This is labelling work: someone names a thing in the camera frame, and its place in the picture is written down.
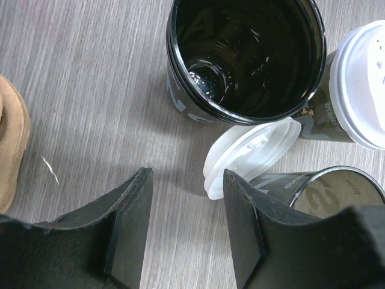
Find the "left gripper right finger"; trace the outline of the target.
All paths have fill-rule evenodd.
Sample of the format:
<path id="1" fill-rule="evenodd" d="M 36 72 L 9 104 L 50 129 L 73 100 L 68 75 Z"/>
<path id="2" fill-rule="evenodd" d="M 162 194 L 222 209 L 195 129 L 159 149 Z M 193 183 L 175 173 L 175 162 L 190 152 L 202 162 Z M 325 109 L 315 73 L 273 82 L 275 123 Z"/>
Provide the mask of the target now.
<path id="1" fill-rule="evenodd" d="M 238 288 L 383 288 L 384 204 L 351 205 L 324 219 L 223 174 Z"/>

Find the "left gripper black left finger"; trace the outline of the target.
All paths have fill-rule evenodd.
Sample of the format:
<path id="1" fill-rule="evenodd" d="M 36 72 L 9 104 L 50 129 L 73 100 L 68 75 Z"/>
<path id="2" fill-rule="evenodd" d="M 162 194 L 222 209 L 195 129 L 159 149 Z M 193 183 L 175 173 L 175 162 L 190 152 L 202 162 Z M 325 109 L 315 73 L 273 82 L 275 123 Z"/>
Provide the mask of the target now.
<path id="1" fill-rule="evenodd" d="M 52 222 L 1 216 L 2 288 L 138 288 L 153 170 Z"/>

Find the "black paper coffee cup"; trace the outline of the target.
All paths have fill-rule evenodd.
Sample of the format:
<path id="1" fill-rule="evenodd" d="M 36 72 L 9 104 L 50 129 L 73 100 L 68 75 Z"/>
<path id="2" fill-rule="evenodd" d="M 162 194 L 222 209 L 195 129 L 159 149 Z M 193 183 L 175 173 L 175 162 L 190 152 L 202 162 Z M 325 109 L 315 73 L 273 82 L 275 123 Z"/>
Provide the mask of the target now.
<path id="1" fill-rule="evenodd" d="M 322 219 L 351 205 L 384 204 L 380 184 L 366 172 L 350 166 L 318 172 L 265 173 L 249 184 L 297 211 Z"/>

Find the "white cup lid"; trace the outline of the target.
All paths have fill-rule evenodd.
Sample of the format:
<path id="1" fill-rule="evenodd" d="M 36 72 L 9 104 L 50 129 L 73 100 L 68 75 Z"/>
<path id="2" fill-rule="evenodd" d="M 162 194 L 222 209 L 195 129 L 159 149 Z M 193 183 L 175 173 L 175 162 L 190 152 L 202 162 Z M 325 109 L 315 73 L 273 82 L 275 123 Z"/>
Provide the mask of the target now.
<path id="1" fill-rule="evenodd" d="M 328 82 L 339 126 L 366 149 L 384 150 L 384 21 L 351 31 L 338 45 Z"/>
<path id="2" fill-rule="evenodd" d="M 233 126 L 211 146 L 203 167 L 208 198 L 224 197 L 223 172 L 232 170 L 251 181 L 265 173 L 293 146 L 301 123 L 288 117 L 256 126 Z"/>

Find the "cardboard cup carrier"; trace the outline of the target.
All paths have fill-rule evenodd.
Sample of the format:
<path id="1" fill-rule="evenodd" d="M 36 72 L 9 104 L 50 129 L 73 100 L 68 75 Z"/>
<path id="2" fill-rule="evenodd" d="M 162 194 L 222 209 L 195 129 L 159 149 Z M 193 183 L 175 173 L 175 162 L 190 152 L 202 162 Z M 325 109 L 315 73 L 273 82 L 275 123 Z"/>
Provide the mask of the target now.
<path id="1" fill-rule="evenodd" d="M 23 97 L 1 76 L 1 213 L 10 207 L 26 149 L 31 121 Z"/>

